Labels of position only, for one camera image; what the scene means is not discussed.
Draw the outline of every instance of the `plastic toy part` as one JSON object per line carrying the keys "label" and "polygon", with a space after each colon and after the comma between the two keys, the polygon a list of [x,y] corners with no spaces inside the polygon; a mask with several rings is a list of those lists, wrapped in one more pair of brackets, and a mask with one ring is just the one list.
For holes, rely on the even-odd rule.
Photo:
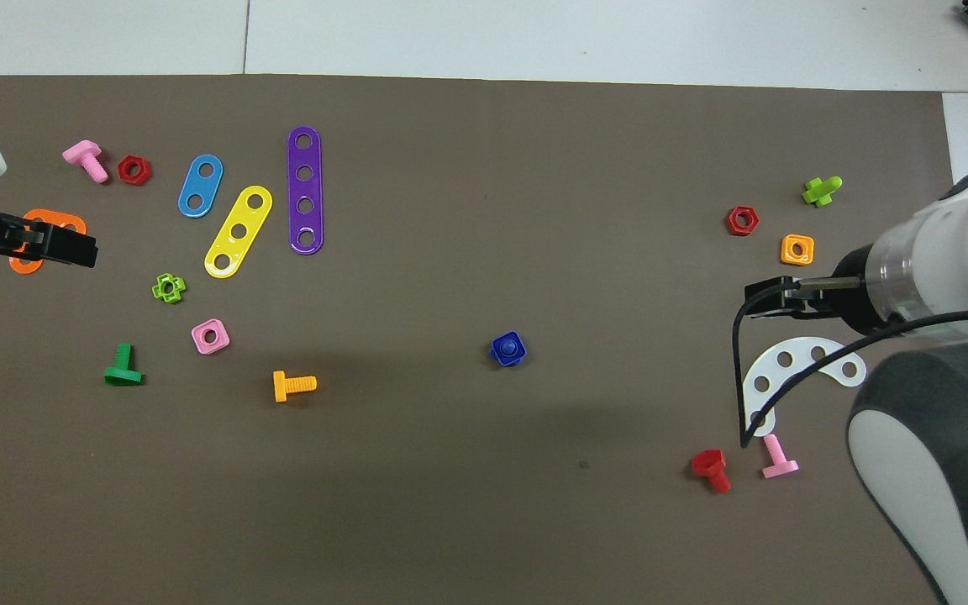
{"label": "plastic toy part", "polygon": [[764,445],[768,448],[768,455],[771,456],[771,466],[761,471],[764,472],[765,479],[779,477],[779,475],[786,475],[787,472],[798,470],[798,463],[794,460],[787,460],[787,455],[784,455],[783,448],[780,447],[779,439],[775,434],[768,433],[765,435]]}
{"label": "plastic toy part", "polygon": [[698,477],[708,479],[716,493],[725,494],[730,491],[730,479],[723,472],[723,468],[727,467],[727,459],[723,457],[722,450],[704,450],[693,456],[689,465]]}
{"label": "plastic toy part", "polygon": [[218,157],[211,154],[197,156],[189,165],[181,192],[177,194],[177,211],[189,218],[201,218],[211,212],[222,180],[223,162]]}
{"label": "plastic toy part", "polygon": [[108,176],[107,170],[103,169],[103,165],[99,164],[99,160],[96,160],[96,156],[102,152],[103,150],[99,149],[99,145],[85,139],[78,142],[77,145],[73,145],[72,148],[64,150],[62,160],[84,168],[84,171],[96,183],[104,183],[107,182],[107,179],[110,179],[110,176]]}
{"label": "plastic toy part", "polygon": [[324,245],[324,174],[319,133],[298,126],[286,138],[286,192],[289,246],[298,254],[315,254]]}
{"label": "plastic toy part", "polygon": [[516,332],[507,332],[492,341],[491,356],[503,367],[516,366],[525,359],[525,345]]}
{"label": "plastic toy part", "polygon": [[[817,336],[799,336],[773,345],[760,353],[742,380],[742,395],[745,399],[745,428],[753,422],[753,413],[760,410],[787,378],[798,374],[814,360],[822,359],[842,349],[834,340]],[[821,368],[822,374],[834,378],[844,387],[857,387],[865,381],[865,362],[857,353],[850,353],[844,359]],[[772,409],[764,417],[760,428],[754,435],[766,437],[776,428],[776,410]]]}
{"label": "plastic toy part", "polygon": [[809,265],[813,261],[813,252],[817,242],[809,236],[787,234],[783,238],[783,246],[779,252],[779,260],[788,265]]}
{"label": "plastic toy part", "polygon": [[[252,200],[259,199],[259,206],[253,207]],[[230,209],[230,215],[223,222],[215,241],[204,256],[204,269],[213,278],[224,279],[238,272],[245,253],[249,252],[256,234],[271,212],[271,192],[259,185],[242,189],[238,202]]]}
{"label": "plastic toy part", "polygon": [[168,305],[174,305],[182,301],[182,292],[185,290],[185,280],[176,278],[170,273],[164,273],[155,279],[155,285],[151,287],[151,296]]}
{"label": "plastic toy part", "polygon": [[276,383],[276,401],[286,402],[286,395],[293,393],[308,393],[315,391],[318,383],[316,376],[297,376],[297,378],[286,378],[286,372],[273,371],[271,379]]}
{"label": "plastic toy part", "polygon": [[145,375],[129,369],[129,357],[134,353],[134,346],[123,342],[118,345],[114,353],[114,367],[103,371],[103,382],[115,387],[129,387],[130,384],[140,384]]}
{"label": "plastic toy part", "polygon": [[223,322],[208,320],[192,329],[192,343],[197,346],[197,352],[201,355],[211,355],[225,349],[230,344],[230,336],[226,333]]}
{"label": "plastic toy part", "polygon": [[127,155],[118,163],[118,179],[129,185],[145,184],[151,178],[151,162],[139,155]]}
{"label": "plastic toy part", "polygon": [[827,181],[813,179],[806,183],[802,198],[806,203],[815,203],[817,208],[823,208],[831,203],[831,194],[837,192],[839,187],[842,187],[842,179],[838,176],[831,176]]}
{"label": "plastic toy part", "polygon": [[[88,233],[88,225],[85,224],[83,218],[74,217],[73,214],[66,214],[65,212],[34,208],[26,212],[24,218],[29,219],[29,221],[44,221],[51,223],[51,225],[58,225],[63,229],[73,229],[78,234]],[[20,258],[10,257],[10,268],[23,276],[35,273],[42,265],[42,260],[20,260]]]}
{"label": "plastic toy part", "polygon": [[727,230],[733,236],[748,236],[759,223],[760,217],[757,217],[752,206],[736,206],[727,214]]}

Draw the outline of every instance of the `red hex nut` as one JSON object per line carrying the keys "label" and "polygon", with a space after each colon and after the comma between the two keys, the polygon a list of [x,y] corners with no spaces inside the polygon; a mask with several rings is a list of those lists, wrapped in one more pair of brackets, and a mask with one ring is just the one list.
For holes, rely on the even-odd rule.
{"label": "red hex nut", "polygon": [[752,206],[736,206],[727,214],[727,230],[733,236],[748,236],[760,222]]}
{"label": "red hex nut", "polygon": [[143,185],[151,178],[151,162],[139,155],[127,155],[118,163],[118,179],[130,185]]}
{"label": "red hex nut", "polygon": [[716,492],[725,494],[730,491],[730,479],[723,472],[723,468],[727,467],[727,459],[723,457],[722,450],[704,450],[693,456],[689,465],[698,477],[707,478]]}

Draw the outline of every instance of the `green cross nut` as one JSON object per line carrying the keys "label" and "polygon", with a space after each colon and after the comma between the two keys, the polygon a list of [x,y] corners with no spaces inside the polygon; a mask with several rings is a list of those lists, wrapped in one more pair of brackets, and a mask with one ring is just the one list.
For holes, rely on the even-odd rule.
{"label": "green cross nut", "polygon": [[176,278],[170,273],[164,273],[164,275],[155,279],[155,285],[151,287],[151,296],[155,296],[168,305],[173,305],[173,303],[181,302],[182,292],[184,291],[185,280]]}
{"label": "green cross nut", "polygon": [[837,192],[839,187],[842,187],[842,179],[838,176],[831,176],[827,182],[813,179],[806,183],[806,192],[802,194],[802,198],[806,203],[815,203],[817,208],[823,208],[831,203],[831,194]]}
{"label": "green cross nut", "polygon": [[113,384],[115,387],[127,387],[130,384],[140,384],[143,374],[129,369],[129,357],[134,352],[134,346],[123,342],[118,345],[118,351],[114,353],[114,367],[109,367],[103,371],[103,382]]}

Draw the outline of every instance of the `lime green cross nut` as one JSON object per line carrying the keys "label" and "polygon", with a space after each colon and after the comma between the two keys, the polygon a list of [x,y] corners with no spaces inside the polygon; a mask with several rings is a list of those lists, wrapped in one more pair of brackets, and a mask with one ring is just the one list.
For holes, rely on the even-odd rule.
{"label": "lime green cross nut", "polygon": [[185,280],[176,278],[170,273],[164,273],[164,275],[156,278],[155,285],[151,287],[151,296],[168,303],[168,305],[173,305],[173,303],[181,301],[184,291]]}
{"label": "lime green cross nut", "polygon": [[813,179],[806,183],[806,192],[802,194],[802,198],[806,203],[815,203],[817,208],[823,208],[831,203],[831,194],[837,192],[839,187],[842,187],[842,179],[838,176],[831,176],[827,182]]}

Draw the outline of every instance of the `toy bolt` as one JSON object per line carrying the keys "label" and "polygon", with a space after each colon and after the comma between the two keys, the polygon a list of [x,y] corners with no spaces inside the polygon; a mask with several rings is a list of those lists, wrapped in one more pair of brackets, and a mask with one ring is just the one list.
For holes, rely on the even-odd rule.
{"label": "toy bolt", "polygon": [[842,187],[842,179],[838,176],[831,176],[827,181],[813,179],[806,183],[802,198],[806,203],[815,203],[817,208],[822,208],[831,203],[831,194],[837,192],[839,187]]}
{"label": "toy bolt", "polygon": [[107,175],[107,170],[100,166],[99,160],[96,160],[96,156],[101,152],[103,150],[99,149],[99,145],[85,139],[77,145],[73,145],[72,148],[64,150],[62,160],[68,161],[74,166],[81,166],[92,177],[93,181],[103,183],[110,176]]}
{"label": "toy bolt", "polygon": [[784,455],[783,448],[779,445],[779,438],[776,437],[775,433],[768,433],[764,436],[764,445],[768,448],[768,455],[771,456],[771,466],[761,471],[764,472],[765,479],[779,477],[779,475],[786,475],[787,472],[798,470],[798,463],[794,460],[787,460],[787,455]]}
{"label": "toy bolt", "polygon": [[132,352],[134,352],[134,347],[128,342],[118,345],[118,351],[114,354],[114,367],[109,367],[103,371],[103,382],[113,384],[116,387],[141,383],[141,378],[145,375],[129,369],[129,357]]}
{"label": "toy bolt", "polygon": [[692,471],[699,477],[706,477],[712,489],[725,494],[730,491],[730,479],[727,479],[723,468],[727,467],[727,460],[722,450],[704,450],[692,457]]}
{"label": "toy bolt", "polygon": [[297,376],[297,378],[286,378],[286,372],[273,371],[271,378],[276,383],[276,401],[284,403],[286,394],[308,393],[316,390],[316,376]]}

